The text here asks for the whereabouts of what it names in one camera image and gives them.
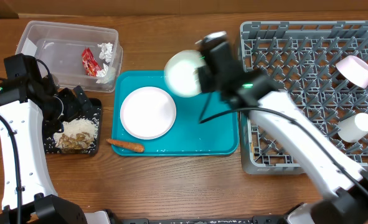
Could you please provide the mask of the white napkin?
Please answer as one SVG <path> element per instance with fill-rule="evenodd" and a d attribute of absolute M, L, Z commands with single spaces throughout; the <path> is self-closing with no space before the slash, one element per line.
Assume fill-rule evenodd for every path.
<path fill-rule="evenodd" d="M 110 63 L 113 55 L 113 44 L 109 42 L 98 44 L 97 46 L 101 49 L 99 58 L 104 60 L 106 63 Z"/>

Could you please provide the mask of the cream bowl with leftovers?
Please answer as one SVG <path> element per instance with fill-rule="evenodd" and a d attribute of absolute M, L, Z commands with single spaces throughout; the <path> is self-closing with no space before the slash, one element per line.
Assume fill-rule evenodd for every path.
<path fill-rule="evenodd" d="M 164 68 L 167 87 L 177 96 L 190 98 L 201 93 L 197 69 L 205 61 L 196 50 L 183 50 L 169 59 Z"/>

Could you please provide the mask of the pink round plate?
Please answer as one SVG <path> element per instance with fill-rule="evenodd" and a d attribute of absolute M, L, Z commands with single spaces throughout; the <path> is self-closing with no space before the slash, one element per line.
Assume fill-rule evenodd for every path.
<path fill-rule="evenodd" d="M 120 121 L 125 131 L 143 140 L 165 135 L 172 128 L 176 115 L 176 104 L 170 94 L 153 86 L 132 91 L 120 108 Z"/>

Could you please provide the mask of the red foil snack wrapper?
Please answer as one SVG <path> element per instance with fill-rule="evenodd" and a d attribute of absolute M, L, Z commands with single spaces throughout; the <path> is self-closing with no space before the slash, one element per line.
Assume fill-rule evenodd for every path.
<path fill-rule="evenodd" d="M 82 52 L 82 63 L 88 76 L 98 78 L 106 76 L 108 66 L 104 64 L 104 68 L 101 68 L 89 48 Z"/>

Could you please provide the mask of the small white cup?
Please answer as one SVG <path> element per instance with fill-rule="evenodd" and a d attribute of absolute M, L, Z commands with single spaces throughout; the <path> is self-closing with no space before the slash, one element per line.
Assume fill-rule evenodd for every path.
<path fill-rule="evenodd" d="M 368 114 L 358 113 L 338 124 L 339 137 L 345 142 L 357 142 L 368 134 Z"/>

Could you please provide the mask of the pink white bowl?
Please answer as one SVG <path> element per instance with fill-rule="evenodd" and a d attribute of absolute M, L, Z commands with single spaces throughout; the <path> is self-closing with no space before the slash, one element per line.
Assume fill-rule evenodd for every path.
<path fill-rule="evenodd" d="M 368 86 L 368 64 L 359 57 L 349 55 L 338 62 L 336 68 L 352 84 L 361 88 Z"/>

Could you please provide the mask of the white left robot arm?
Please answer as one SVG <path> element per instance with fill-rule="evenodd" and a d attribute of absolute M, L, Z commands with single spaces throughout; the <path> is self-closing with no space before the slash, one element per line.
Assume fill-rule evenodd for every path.
<path fill-rule="evenodd" d="M 85 213 L 58 197 L 50 179 L 43 138 L 61 133 L 63 123 L 101 113 L 100 100 L 82 87 L 59 90 L 52 74 L 43 77 L 30 55 L 4 59 L 0 80 L 0 140 L 4 196 L 0 223 L 118 223 L 111 210 Z"/>

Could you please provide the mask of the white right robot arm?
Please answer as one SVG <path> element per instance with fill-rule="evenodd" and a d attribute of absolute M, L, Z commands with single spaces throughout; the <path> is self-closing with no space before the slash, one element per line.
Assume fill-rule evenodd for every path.
<path fill-rule="evenodd" d="M 198 41 L 205 64 L 197 69 L 202 93 L 219 92 L 230 113 L 243 112 L 290 153 L 323 199 L 301 203 L 280 223 L 365 223 L 368 170 L 343 154 L 298 109 L 287 91 L 264 70 L 243 70 L 226 32 Z"/>

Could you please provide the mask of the orange carrot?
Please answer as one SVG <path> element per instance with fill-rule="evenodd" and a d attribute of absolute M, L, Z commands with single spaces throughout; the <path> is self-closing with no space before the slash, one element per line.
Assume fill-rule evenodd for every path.
<path fill-rule="evenodd" d="M 106 141 L 111 145 L 122 147 L 123 149 L 127 149 L 127 150 L 138 152 L 138 153 L 144 152 L 144 146 L 139 143 L 120 141 L 116 139 L 107 139 Z"/>

